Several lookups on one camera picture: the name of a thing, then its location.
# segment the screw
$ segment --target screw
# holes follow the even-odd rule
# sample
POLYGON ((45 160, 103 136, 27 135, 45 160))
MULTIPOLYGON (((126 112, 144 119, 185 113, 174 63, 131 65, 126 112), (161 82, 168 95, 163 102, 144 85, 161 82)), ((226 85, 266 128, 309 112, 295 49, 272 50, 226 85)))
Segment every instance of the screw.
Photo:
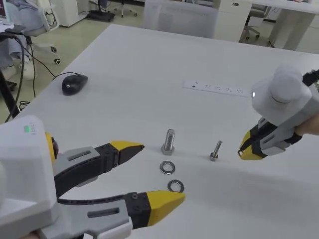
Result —
POLYGON ((222 143, 223 143, 223 141, 218 141, 218 142, 217 142, 217 145, 216 145, 216 147, 215 147, 214 152, 212 152, 212 153, 210 154, 210 160, 211 160, 211 161, 216 161, 216 159, 218 158, 218 151, 219 151, 219 148, 220 148, 220 146, 221 146, 222 143))
POLYGON ((173 143, 174 143, 174 137, 175 137, 175 131, 174 129, 169 129, 167 131, 167 134, 166 134, 166 140, 165 140, 165 143, 163 144, 163 146, 160 148, 161 152, 164 154, 164 155, 172 155, 174 153, 174 146, 173 146, 173 143))

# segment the green indicator light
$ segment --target green indicator light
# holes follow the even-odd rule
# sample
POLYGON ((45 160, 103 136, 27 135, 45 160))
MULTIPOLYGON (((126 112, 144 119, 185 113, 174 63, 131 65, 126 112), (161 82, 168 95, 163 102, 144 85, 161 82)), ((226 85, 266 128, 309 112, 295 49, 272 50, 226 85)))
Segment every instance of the green indicator light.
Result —
POLYGON ((29 133, 31 131, 30 126, 26 125, 23 127, 25 133, 29 133))

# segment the power outlet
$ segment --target power outlet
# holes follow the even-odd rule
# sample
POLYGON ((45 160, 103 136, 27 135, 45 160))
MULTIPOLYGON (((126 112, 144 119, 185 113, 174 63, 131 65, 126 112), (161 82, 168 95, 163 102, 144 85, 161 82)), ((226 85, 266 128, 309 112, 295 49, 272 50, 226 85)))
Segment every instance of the power outlet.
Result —
POLYGON ((209 92, 227 94, 232 96, 241 96, 241 97, 249 96, 249 91, 246 91, 244 89, 234 88, 234 87, 225 87, 225 86, 214 86, 210 84, 200 83, 198 81, 184 81, 183 87, 192 89, 192 90, 209 91, 209 92))

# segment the computer mouse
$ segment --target computer mouse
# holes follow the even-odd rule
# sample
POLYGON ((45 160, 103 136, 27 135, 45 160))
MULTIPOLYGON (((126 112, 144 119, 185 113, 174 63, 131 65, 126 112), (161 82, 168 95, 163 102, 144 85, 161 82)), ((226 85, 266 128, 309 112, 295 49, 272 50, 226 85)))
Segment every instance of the computer mouse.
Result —
POLYGON ((67 76, 62 82, 63 94, 66 96, 75 95, 80 92, 87 82, 88 77, 81 74, 67 76))

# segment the hand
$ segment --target hand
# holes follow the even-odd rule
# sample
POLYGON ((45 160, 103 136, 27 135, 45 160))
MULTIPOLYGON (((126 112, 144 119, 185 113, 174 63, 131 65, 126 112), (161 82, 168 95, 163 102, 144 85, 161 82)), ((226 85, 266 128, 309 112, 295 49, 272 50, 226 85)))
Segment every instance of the hand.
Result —
POLYGON ((319 135, 319 114, 297 126, 295 133, 300 136, 304 134, 319 135))
POLYGON ((27 235, 26 237, 23 237, 21 239, 40 239, 40 237, 37 234, 30 233, 29 235, 27 235))

